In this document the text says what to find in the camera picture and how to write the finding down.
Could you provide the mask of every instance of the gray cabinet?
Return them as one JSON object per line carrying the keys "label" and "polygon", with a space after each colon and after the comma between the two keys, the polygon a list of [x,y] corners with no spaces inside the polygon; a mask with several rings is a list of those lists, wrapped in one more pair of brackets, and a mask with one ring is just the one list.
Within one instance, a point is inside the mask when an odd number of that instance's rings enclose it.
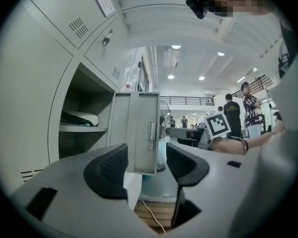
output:
{"label": "gray cabinet", "polygon": [[72,59],[20,5],[0,34],[0,183],[10,193],[49,165],[48,126]]}
{"label": "gray cabinet", "polygon": [[32,0],[77,49],[112,15],[105,17],[95,0]]}
{"label": "gray cabinet", "polygon": [[156,174],[159,103],[159,93],[116,92],[114,95],[107,144],[128,144],[128,172]]}
{"label": "gray cabinet", "polygon": [[116,19],[94,41],[85,57],[114,85],[121,88],[130,53],[123,24]]}

